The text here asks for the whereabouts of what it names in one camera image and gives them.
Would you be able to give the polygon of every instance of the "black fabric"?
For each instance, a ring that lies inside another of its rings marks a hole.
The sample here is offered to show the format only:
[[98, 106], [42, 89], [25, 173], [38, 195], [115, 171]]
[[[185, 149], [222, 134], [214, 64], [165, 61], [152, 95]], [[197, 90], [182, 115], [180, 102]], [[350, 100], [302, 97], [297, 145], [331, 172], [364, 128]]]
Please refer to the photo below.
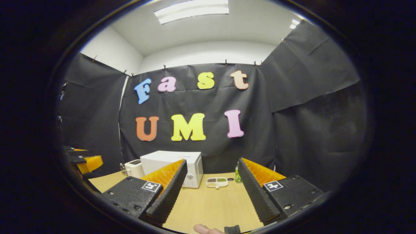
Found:
[[366, 99], [346, 53], [302, 21], [260, 67], [275, 120], [276, 171], [328, 191], [360, 160]]
[[58, 107], [63, 144], [101, 155], [94, 177], [120, 170], [119, 107], [125, 75], [78, 54], [67, 69], [68, 82]]
[[[247, 74], [244, 82], [248, 89], [239, 90], [230, 74], [241, 70]], [[201, 72], [212, 72], [215, 85], [200, 90], [197, 86]], [[161, 79], [176, 78], [176, 90], [157, 90]], [[135, 86], [150, 78], [149, 99], [138, 104]], [[258, 67], [254, 65], [203, 64], [168, 68], [143, 73], [129, 79], [120, 112], [121, 144], [124, 161], [138, 159], [157, 150], [202, 152], [204, 173], [233, 172], [240, 157], [247, 158], [270, 169], [274, 167], [275, 130], [266, 93], [266, 83]], [[240, 110], [240, 126], [244, 136], [228, 138], [227, 110]], [[172, 115], [181, 114], [189, 122], [195, 113], [205, 114], [203, 141], [172, 141]], [[152, 141], [141, 141], [136, 135], [137, 117], [146, 117], [145, 133], [150, 132], [149, 117], [158, 116], [157, 134]]]
[[302, 21], [264, 60], [270, 109], [303, 104], [357, 83], [353, 64], [320, 28]]
[[328, 191], [345, 180], [360, 160], [367, 129], [362, 83], [273, 113], [276, 171], [299, 174]]

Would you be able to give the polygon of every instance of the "white wall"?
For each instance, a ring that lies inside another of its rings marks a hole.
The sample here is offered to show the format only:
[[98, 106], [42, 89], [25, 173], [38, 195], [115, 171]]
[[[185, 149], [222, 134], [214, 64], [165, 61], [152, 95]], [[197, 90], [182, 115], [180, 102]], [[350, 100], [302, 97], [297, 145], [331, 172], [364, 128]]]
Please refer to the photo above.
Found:
[[146, 56], [138, 74], [182, 65], [202, 63], [260, 64], [276, 45], [241, 41], [213, 41], [173, 47]]
[[112, 27], [107, 27], [82, 48], [81, 53], [131, 75], [138, 74], [143, 56]]

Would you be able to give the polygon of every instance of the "pink letter i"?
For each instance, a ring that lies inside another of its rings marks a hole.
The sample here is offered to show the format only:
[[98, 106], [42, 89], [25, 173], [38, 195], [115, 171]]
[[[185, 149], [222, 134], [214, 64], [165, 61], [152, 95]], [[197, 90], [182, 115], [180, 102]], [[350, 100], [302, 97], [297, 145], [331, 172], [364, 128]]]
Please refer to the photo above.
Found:
[[227, 137], [242, 137], [244, 132], [240, 129], [240, 121], [238, 120], [238, 115], [241, 112], [239, 110], [228, 110], [224, 112], [225, 116], [228, 118], [228, 127], [230, 132], [227, 134]]

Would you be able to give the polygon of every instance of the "microwave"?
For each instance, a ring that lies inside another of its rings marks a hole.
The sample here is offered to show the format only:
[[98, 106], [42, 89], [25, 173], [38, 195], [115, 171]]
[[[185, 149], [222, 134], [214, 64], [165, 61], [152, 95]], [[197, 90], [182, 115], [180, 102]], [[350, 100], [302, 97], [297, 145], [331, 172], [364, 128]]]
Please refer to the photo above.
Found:
[[188, 166], [188, 173], [186, 174], [182, 187], [198, 188], [203, 175], [201, 152], [159, 150], [140, 157], [145, 175], [181, 159], [185, 159]]

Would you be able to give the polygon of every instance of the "foam letter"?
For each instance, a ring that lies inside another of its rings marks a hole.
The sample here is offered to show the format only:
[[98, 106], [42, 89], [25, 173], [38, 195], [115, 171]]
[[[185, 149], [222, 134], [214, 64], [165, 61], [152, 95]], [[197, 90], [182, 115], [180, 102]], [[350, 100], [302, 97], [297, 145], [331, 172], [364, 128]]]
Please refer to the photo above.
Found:
[[139, 97], [139, 105], [149, 99], [149, 95], [146, 93], [150, 92], [150, 88], [148, 84], [152, 83], [152, 80], [147, 78], [145, 81], [134, 87], [134, 90], [137, 92], [137, 96]]
[[179, 131], [182, 133], [182, 136], [185, 140], [188, 140], [189, 135], [192, 131], [191, 140], [193, 141], [202, 141], [206, 139], [204, 131], [202, 128], [202, 120], [205, 115], [202, 113], [193, 114], [189, 123], [186, 123], [183, 115], [172, 115], [173, 120], [173, 141], [181, 141], [182, 137]]
[[198, 88], [200, 90], [206, 90], [214, 87], [214, 74], [212, 72], [203, 72], [198, 76]]
[[173, 92], [175, 91], [176, 87], [175, 87], [175, 83], [176, 83], [176, 78], [173, 76], [168, 76], [165, 77], [161, 80], [161, 83], [158, 87], [157, 90], [159, 90], [160, 92], [164, 92], [164, 91], [168, 91], [168, 92]]
[[234, 84], [238, 89], [245, 90], [248, 88], [248, 84], [243, 81], [243, 78], [247, 78], [247, 74], [243, 74], [241, 71], [235, 71], [231, 73], [231, 77], [234, 78]]
[[157, 131], [157, 121], [159, 120], [159, 117], [152, 116], [149, 118], [150, 121], [150, 134], [144, 133], [144, 123], [146, 122], [145, 117], [138, 117], [136, 118], [136, 134], [137, 137], [142, 141], [151, 141], [156, 137], [156, 131]]
[[228, 118], [228, 128], [230, 129], [227, 137], [242, 137], [244, 132], [240, 129], [240, 121], [238, 120], [238, 115], [241, 112], [239, 110], [228, 110], [224, 112], [225, 116]]

